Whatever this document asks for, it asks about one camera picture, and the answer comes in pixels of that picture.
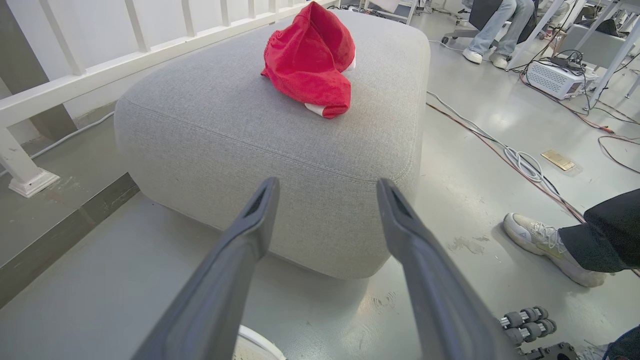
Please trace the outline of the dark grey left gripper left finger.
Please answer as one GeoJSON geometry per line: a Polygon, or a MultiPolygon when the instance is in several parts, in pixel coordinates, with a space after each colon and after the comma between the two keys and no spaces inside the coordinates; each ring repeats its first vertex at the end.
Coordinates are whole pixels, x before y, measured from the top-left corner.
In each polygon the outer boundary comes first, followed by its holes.
{"type": "Polygon", "coordinates": [[[135,360],[231,360],[256,264],[269,250],[280,198],[260,184],[133,355],[135,360]]]}

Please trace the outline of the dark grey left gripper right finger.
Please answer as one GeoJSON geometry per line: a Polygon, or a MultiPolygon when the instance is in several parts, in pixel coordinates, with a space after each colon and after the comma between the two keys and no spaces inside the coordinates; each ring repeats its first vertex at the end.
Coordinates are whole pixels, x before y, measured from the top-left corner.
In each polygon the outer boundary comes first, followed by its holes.
{"type": "Polygon", "coordinates": [[[395,183],[380,178],[387,248],[400,262],[425,360],[519,360],[498,320],[395,183]]]}

